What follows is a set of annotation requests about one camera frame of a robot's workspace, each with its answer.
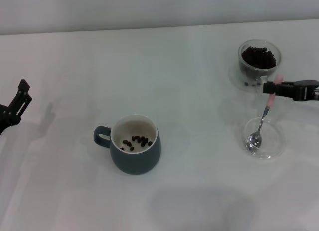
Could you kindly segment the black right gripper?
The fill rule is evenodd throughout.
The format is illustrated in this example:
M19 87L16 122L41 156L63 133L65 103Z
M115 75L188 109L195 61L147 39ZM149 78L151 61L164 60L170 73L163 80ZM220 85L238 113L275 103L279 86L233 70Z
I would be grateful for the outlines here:
M300 80L294 82L281 82L275 84L267 81L263 84L263 94L275 94L276 96L292 98L294 101L318 101L319 81Z

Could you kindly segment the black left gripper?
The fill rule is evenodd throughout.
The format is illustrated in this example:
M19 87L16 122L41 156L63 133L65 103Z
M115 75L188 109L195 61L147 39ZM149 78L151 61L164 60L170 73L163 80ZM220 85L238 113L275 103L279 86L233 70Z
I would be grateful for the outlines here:
M28 93L29 89L30 85L25 79L22 79L18 85L18 91L9 106L0 106L0 134L7 128L20 123L22 114L32 101L32 97Z

